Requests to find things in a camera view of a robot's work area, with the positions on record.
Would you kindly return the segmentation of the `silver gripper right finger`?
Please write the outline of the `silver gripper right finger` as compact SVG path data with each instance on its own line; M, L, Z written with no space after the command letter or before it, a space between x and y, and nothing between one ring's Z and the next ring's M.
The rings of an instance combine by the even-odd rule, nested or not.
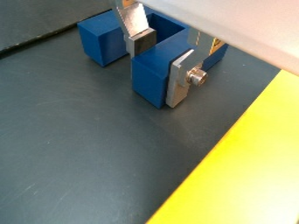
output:
M213 37L191 28L187 42L193 46L171 64L165 104L173 108L185 98L189 86L199 86L207 79L203 61L211 55Z

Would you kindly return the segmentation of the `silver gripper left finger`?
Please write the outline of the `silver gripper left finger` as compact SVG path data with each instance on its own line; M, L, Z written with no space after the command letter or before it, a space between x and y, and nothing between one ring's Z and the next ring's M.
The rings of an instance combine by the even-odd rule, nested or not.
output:
M133 58L156 44L156 30L149 27L145 8L136 0L109 0L124 33L125 50Z

